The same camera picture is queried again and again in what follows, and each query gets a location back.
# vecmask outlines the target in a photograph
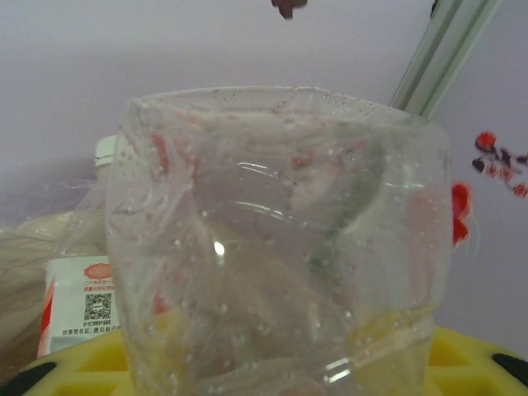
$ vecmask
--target white bottle cap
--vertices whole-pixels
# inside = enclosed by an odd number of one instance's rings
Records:
[[[116,143],[117,136],[107,136],[97,142],[95,157],[96,167],[112,164]]]

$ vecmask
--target water droplet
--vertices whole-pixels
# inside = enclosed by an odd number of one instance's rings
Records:
[[[275,239],[270,235],[264,238],[264,244],[267,246],[271,246],[275,244]]]
[[[233,155],[231,153],[224,153],[224,160],[231,163],[233,161]]]
[[[224,386],[222,385],[211,385],[209,389],[207,389],[207,392],[209,394],[222,394],[224,392]]]
[[[177,375],[174,374],[174,373],[168,373],[167,374],[167,379],[171,383],[172,389],[174,391],[176,391],[176,389],[178,389],[178,385],[179,385],[179,381],[178,381]]]
[[[271,333],[271,327],[270,325],[266,324],[266,323],[261,323],[257,326],[258,328],[258,332],[264,336],[264,337],[267,337],[270,335]]]
[[[283,374],[284,378],[287,378],[288,380],[292,380],[295,378],[297,374],[294,371],[285,371]]]
[[[220,313],[226,314],[229,311],[228,305],[226,303],[220,304]]]
[[[167,206],[167,196],[162,196],[159,200],[156,201],[155,205],[159,209],[163,209],[165,206]]]
[[[303,262],[309,262],[312,259],[312,254],[310,252],[303,253]]]
[[[156,328],[152,324],[147,326],[147,334],[150,337],[154,337],[156,335]]]
[[[236,334],[233,337],[233,341],[236,345],[243,345],[246,342],[246,336],[243,334]]]

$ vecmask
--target red label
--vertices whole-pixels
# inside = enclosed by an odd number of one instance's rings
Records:
[[[86,278],[90,279],[106,279],[112,276],[110,264],[105,262],[99,262],[97,264],[91,264],[84,270]]]
[[[44,330],[50,325],[51,322],[51,306],[53,304],[53,296],[49,303],[45,306],[44,312],[42,313],[42,319],[40,320],[40,333],[43,333]]]

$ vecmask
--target qr code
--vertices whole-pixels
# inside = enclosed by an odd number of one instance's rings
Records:
[[[111,318],[112,293],[86,295],[84,303],[84,320]]]

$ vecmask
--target white wall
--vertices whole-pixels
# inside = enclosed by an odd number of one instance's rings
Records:
[[[0,188],[89,176],[131,97],[243,84],[314,85],[388,104],[431,1],[0,2]]]
[[[450,132],[454,177],[474,193],[472,234],[455,253],[440,324],[528,357],[528,198],[476,173],[477,135],[528,153],[528,2],[507,0],[434,118]],[[518,178],[528,185],[528,168]]]

